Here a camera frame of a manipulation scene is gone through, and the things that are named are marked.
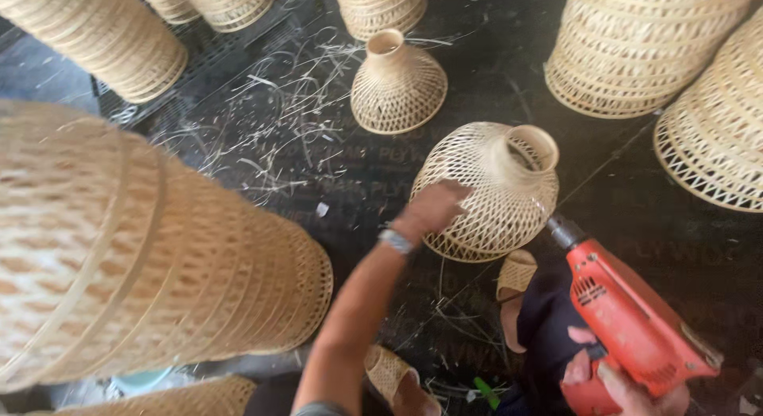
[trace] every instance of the bare foot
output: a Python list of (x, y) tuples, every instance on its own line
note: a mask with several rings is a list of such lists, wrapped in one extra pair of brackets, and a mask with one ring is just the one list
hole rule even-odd
[(437, 400), (419, 386), (413, 372), (400, 381), (393, 401), (392, 413), (395, 416), (440, 416), (443, 413)]
[[(520, 293), (516, 289), (501, 288), (498, 290), (498, 301), (503, 301)], [(504, 340), (506, 341), (506, 346), (514, 353), (527, 352), (527, 349), (520, 344), (517, 338), (517, 319), (520, 316), (522, 300), (523, 296), (520, 295), (501, 304), (501, 326), (504, 328)]]

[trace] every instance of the metal watch band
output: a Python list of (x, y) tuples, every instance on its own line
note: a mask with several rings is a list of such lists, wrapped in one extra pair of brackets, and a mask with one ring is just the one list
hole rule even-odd
[(411, 242), (390, 228), (379, 233), (379, 241), (392, 246), (403, 256), (408, 255), (414, 249), (414, 245)]

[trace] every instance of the red power drill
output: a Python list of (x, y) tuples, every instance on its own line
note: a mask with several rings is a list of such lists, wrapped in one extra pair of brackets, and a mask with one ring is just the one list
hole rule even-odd
[[(567, 251), (572, 304), (599, 339), (587, 348), (592, 373), (605, 361), (655, 398), (686, 379), (718, 375), (723, 355), (694, 333), (628, 265), (559, 214), (551, 216), (546, 226)], [(578, 416), (622, 411), (596, 374), (587, 382), (561, 387)]]

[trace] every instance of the light blue bowl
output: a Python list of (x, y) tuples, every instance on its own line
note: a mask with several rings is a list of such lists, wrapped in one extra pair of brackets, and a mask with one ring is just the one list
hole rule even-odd
[(129, 375), (115, 375), (111, 377), (117, 387), (126, 395), (137, 395), (150, 391), (159, 382), (164, 380), (172, 372), (173, 367), (164, 370), (137, 372)]

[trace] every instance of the woven bamboo lampshade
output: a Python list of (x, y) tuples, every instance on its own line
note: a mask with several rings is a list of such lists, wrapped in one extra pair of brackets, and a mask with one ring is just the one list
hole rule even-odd
[(377, 31), (412, 29), (426, 12), (426, 0), (337, 0), (352, 37), (367, 41)]
[(151, 8), (170, 24), (184, 24), (194, 21), (201, 15), (188, 0), (147, 0)]
[(186, 48), (138, 0), (0, 0), (0, 15), (132, 103), (161, 95), (188, 62)]
[(403, 33), (395, 29), (378, 32), (366, 51), (350, 95), (361, 127), (378, 134), (404, 133), (440, 110), (448, 77), (428, 52), (405, 45)]
[(526, 244), (556, 207), (558, 162), (554, 139), (533, 126), (471, 123), (435, 145), (419, 171), (411, 197), (441, 179), (474, 191), (461, 204), (468, 214), (424, 242), (438, 254), (481, 263)]
[(328, 257), (100, 118), (0, 101), (0, 390), (303, 343)]
[(183, 388), (152, 392), (99, 405), (65, 408), (55, 416), (242, 416), (256, 386), (231, 375)]
[(695, 196), (763, 212), (763, 8), (665, 111), (654, 142), (665, 170)]
[(190, 0), (215, 31), (234, 32), (259, 20), (275, 0)]
[(667, 104), (751, 0), (567, 0), (546, 83), (573, 110), (632, 118)]

